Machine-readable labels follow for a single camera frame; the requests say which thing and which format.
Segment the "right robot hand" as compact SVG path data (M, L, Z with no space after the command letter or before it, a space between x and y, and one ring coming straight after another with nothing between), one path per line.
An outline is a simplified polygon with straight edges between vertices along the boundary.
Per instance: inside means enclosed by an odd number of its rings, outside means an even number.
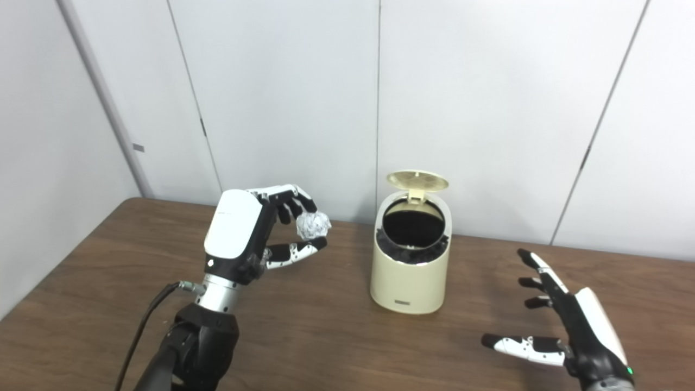
M571 293L556 272L536 253L519 248L525 265L536 278L519 278L523 287L542 291L525 301L528 309L549 307L559 316L568 336L499 336L485 333L482 346L524 361L564 367L580 383L581 390L634 390L633 369L621 340L591 288Z

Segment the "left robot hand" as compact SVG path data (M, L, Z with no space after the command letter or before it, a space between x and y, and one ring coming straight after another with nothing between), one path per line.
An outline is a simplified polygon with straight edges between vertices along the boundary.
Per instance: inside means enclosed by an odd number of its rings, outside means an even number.
M298 242L268 243L276 223L295 223ZM304 260L327 246L330 218L298 185L229 189L204 240L205 273L248 285L266 270Z

